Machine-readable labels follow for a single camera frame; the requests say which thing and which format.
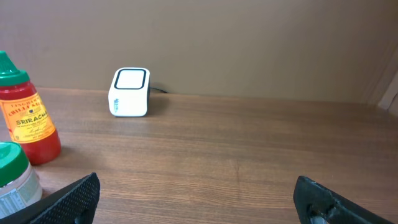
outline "green bottle cap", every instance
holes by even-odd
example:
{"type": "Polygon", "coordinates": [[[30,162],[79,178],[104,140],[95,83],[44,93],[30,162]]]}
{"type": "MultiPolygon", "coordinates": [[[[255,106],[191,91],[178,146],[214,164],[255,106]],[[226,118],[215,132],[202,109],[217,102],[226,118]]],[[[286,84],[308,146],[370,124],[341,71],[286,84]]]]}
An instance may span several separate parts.
{"type": "Polygon", "coordinates": [[[25,70],[18,70],[7,53],[0,50],[0,86],[18,85],[29,81],[25,70]]]}
{"type": "Polygon", "coordinates": [[[0,142],[0,187],[16,180],[29,166],[22,147],[15,142],[0,142]]]}

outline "white jar label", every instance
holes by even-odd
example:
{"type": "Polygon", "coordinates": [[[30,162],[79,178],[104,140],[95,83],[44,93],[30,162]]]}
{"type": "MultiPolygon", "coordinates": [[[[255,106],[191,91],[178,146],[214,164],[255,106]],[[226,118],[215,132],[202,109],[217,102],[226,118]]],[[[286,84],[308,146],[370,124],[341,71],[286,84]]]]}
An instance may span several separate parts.
{"type": "Polygon", "coordinates": [[[36,173],[32,171],[29,178],[20,187],[0,196],[0,218],[26,208],[39,187],[36,173]]]}

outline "sriracha bottle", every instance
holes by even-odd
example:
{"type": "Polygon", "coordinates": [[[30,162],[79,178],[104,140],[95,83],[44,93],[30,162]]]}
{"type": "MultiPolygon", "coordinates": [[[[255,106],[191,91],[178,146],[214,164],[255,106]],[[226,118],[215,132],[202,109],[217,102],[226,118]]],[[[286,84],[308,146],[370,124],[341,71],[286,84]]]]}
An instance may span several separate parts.
{"type": "Polygon", "coordinates": [[[18,142],[32,165],[55,159],[61,151],[58,132],[24,70],[0,51],[0,105],[11,139],[18,142]]]}

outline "jar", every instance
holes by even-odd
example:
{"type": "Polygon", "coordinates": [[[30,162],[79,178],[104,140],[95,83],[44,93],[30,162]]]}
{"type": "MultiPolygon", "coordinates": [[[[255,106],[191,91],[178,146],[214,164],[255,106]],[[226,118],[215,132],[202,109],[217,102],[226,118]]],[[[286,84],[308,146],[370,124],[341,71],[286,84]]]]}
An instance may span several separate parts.
{"type": "Polygon", "coordinates": [[[21,146],[0,142],[0,218],[39,201],[43,189],[21,146]]]}

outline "wood grain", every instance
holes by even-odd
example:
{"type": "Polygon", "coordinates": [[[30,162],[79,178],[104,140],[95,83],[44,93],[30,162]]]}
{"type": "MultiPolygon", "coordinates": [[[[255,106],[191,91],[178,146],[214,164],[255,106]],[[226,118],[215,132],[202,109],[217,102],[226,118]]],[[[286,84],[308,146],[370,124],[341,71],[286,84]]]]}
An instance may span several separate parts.
{"type": "Polygon", "coordinates": [[[40,183],[96,172],[95,223],[298,223],[299,175],[398,222],[398,120],[383,110],[154,94],[148,116],[115,118],[106,91],[39,93],[62,142],[40,183]]]}

